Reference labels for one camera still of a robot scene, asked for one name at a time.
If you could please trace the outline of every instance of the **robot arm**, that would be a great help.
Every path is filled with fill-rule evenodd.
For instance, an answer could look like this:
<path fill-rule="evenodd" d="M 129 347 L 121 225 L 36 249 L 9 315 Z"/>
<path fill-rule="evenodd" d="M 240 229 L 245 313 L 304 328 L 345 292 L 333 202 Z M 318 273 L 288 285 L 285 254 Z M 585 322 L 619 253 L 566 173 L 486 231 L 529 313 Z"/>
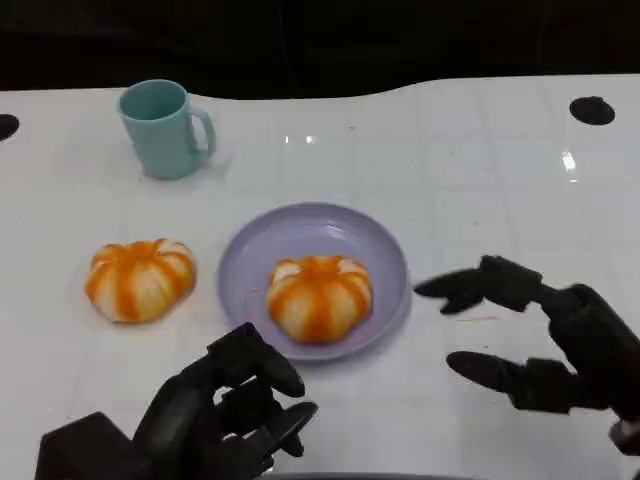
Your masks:
<path fill-rule="evenodd" d="M 101 413 L 46 434 L 36 480 L 250 480 L 279 449 L 302 456 L 297 434 L 318 407 L 275 400 L 273 389 L 304 395 L 289 362 L 249 323 L 207 350 L 164 383 L 132 440 Z"/>
<path fill-rule="evenodd" d="M 594 290 L 556 290 L 542 275 L 501 257 L 421 283 L 416 293 L 445 298 L 452 315 L 487 299 L 516 312 L 531 302 L 549 317 L 551 338 L 577 373 L 561 362 L 532 358 L 523 366 L 493 355 L 454 352 L 447 363 L 460 375 L 509 395 L 514 407 L 569 413 L 573 407 L 611 408 L 620 422 L 610 437 L 627 455 L 640 455 L 640 341 Z"/>

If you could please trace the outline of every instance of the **plate rim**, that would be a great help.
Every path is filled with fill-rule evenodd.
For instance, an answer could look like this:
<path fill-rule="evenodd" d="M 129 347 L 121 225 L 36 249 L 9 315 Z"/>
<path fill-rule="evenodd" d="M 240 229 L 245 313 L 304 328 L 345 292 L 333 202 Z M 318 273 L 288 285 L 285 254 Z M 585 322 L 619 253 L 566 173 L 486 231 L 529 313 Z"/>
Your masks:
<path fill-rule="evenodd" d="M 402 250 L 398 240 L 396 240 L 396 238 L 391 234 L 391 232 L 382 223 L 377 221 L 375 218 L 371 217 L 370 215 L 368 215 L 368 214 L 366 214 L 364 212 L 361 212 L 360 210 L 356 210 L 356 209 L 351 208 L 351 207 L 345 207 L 343 205 L 337 205 L 335 203 L 329 203 L 329 202 L 297 202 L 297 203 L 291 203 L 291 204 L 282 205 L 280 207 L 276 207 L 276 208 L 268 210 L 268 211 L 266 211 L 264 213 L 261 213 L 260 215 L 256 216 L 255 218 L 253 218 L 249 222 L 245 223 L 242 227 L 240 227 L 231 236 L 231 238 L 227 242 L 227 245 L 225 246 L 225 248 L 224 248 L 224 250 L 222 252 L 222 255 L 220 256 L 220 258 L 218 260 L 218 265 L 217 265 L 217 268 L 216 268 L 216 275 L 215 275 L 215 278 L 216 278 L 216 294 L 218 296 L 218 302 L 220 304 L 220 307 L 222 308 L 222 312 L 224 314 L 225 321 L 232 328 L 237 328 L 237 327 L 240 326 L 240 325 L 234 323 L 234 321 L 231 318 L 231 315 L 229 314 L 229 309 L 227 308 L 228 306 L 225 304 L 225 301 L 223 300 L 222 290 L 221 290 L 222 282 L 220 281 L 221 280 L 221 278 L 220 278 L 221 277 L 221 272 L 222 272 L 222 269 L 220 267 L 221 267 L 222 263 L 225 261 L 225 259 L 228 257 L 229 250 L 230 250 L 231 246 L 234 244 L 235 240 L 237 238 L 239 238 L 242 235 L 242 233 L 245 232 L 251 225 L 253 225 L 253 224 L 257 223 L 257 222 L 263 222 L 268 217 L 280 214 L 280 213 L 282 213 L 283 211 L 286 211 L 286 210 L 297 210 L 297 209 L 301 209 L 301 208 L 314 208 L 314 209 L 331 208 L 331 209 L 343 210 L 343 211 L 348 212 L 349 214 L 356 214 L 356 215 L 358 215 L 360 217 L 364 217 L 368 221 L 373 222 L 374 224 L 376 224 L 384 232 L 384 234 L 391 240 L 392 244 L 395 246 L 395 248 L 398 250 L 398 252 L 400 252 L 400 257 L 402 259 L 402 268 L 404 270 L 404 288 L 403 288 L 404 293 L 402 295 L 402 298 L 400 299 L 398 307 L 395 309 L 395 311 L 394 311 L 393 315 L 391 316 L 390 320 L 387 321 L 384 324 L 384 326 L 378 332 L 376 332 L 375 335 L 367 337 L 362 342 L 360 342 L 360 343 L 356 344 L 355 346 L 353 346 L 350 350 L 344 351 L 344 352 L 335 352 L 335 353 L 332 353 L 332 354 L 325 354 L 325 355 L 298 355 L 298 354 L 295 354 L 295 353 L 280 352 L 288 360 L 293 360 L 293 361 L 301 362 L 301 363 L 302 362 L 304 362 L 304 363 L 330 362 L 330 361 L 337 360 L 337 359 L 340 359 L 340 358 L 346 358 L 346 357 L 351 357 L 351 356 L 357 355 L 357 354 L 361 353 L 362 351 L 372 347 L 373 345 L 378 343 L 381 339 L 385 338 L 387 335 L 391 334 L 394 327 L 398 327 L 399 328 L 407 320 L 407 318 L 410 315 L 410 311 L 411 311 L 411 304 L 412 304 L 412 294 L 411 294 L 411 292 L 412 292 L 412 289 L 411 289 L 411 278 L 410 278 L 410 274 L 409 274 L 409 266 L 407 264 L 407 259 L 406 259 L 406 256 L 404 254 L 404 251 Z"/>

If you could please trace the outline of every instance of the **striped bun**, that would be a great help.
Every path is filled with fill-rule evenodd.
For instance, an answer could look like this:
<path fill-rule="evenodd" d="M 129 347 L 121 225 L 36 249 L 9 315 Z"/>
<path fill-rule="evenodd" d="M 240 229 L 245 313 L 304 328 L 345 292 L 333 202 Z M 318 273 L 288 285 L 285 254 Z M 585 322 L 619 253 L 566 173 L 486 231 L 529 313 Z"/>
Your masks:
<path fill-rule="evenodd" d="M 340 256 L 280 261 L 267 291 L 271 318 L 301 343 L 340 340 L 371 310 L 366 268 Z"/>
<path fill-rule="evenodd" d="M 145 323 L 166 313 L 193 288 L 196 267 L 182 243 L 110 244 L 91 260 L 85 292 L 114 322 Z"/>

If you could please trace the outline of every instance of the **mug handle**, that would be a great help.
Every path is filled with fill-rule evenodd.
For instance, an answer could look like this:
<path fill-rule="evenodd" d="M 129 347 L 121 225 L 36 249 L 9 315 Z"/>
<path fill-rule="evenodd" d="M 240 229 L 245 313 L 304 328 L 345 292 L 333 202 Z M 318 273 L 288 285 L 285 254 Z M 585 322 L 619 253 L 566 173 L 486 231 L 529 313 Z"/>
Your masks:
<path fill-rule="evenodd" d="M 216 149 L 216 131 L 213 129 L 211 117 L 209 117 L 207 112 L 200 108 L 189 106 L 189 113 L 200 119 L 207 135 L 207 151 L 200 152 L 200 161 L 205 162 L 211 158 L 213 151 Z"/>

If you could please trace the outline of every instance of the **dark background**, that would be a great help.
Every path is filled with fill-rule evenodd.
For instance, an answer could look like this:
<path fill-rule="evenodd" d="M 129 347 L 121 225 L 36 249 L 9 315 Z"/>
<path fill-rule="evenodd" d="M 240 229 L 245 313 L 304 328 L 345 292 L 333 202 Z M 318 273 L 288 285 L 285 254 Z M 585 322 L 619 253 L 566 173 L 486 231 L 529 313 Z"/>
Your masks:
<path fill-rule="evenodd" d="M 0 89 L 168 78 L 229 98 L 640 72 L 629 0 L 0 0 Z"/>

